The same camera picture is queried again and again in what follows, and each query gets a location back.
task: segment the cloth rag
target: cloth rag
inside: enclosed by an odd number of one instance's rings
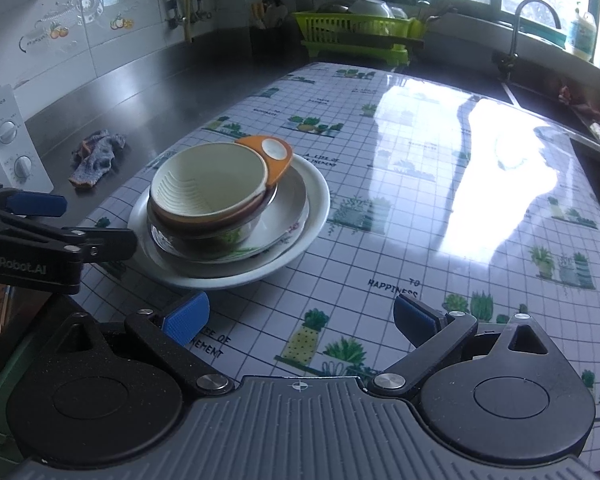
[[[69,177],[74,187],[93,187],[111,169],[115,158],[114,150],[125,147],[126,139],[120,134],[100,130],[84,139],[74,151],[74,161],[79,162]]]

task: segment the faucet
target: faucet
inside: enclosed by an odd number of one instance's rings
[[[560,17],[558,17],[558,13],[551,6],[551,4],[546,0],[522,0],[516,9],[516,14],[513,18],[513,35],[511,37],[511,48],[509,49],[508,56],[502,56],[501,59],[498,60],[497,65],[502,77],[505,81],[508,81],[511,76],[511,71],[516,63],[516,59],[518,58],[518,54],[516,53],[516,49],[518,48],[518,32],[520,31],[520,14],[522,13],[522,9],[525,8],[526,4],[530,4],[532,2],[537,2],[539,4],[543,4],[554,17],[555,28],[562,28],[560,24]]]

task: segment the sink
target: sink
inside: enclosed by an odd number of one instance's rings
[[[546,95],[513,83],[507,83],[507,86],[523,109],[542,115],[577,131],[589,139],[596,140],[577,115],[568,106],[558,101],[557,97],[551,99]]]

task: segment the dish rack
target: dish rack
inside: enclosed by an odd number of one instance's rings
[[[315,57],[320,51],[363,54],[385,60],[391,66],[408,64],[404,44],[392,43],[391,37],[419,39],[424,27],[415,18],[379,18],[361,14],[294,12],[304,40],[301,42]]]

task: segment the green dish rack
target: green dish rack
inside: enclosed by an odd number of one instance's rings
[[[362,54],[383,59],[388,65],[408,64],[409,53],[403,44],[395,43],[391,48],[361,46],[351,44],[351,34],[368,36],[397,36],[410,38],[415,19],[399,20],[397,18],[378,18],[361,14],[327,14],[320,12],[294,12],[300,26],[310,57],[320,51],[343,52],[346,54]]]

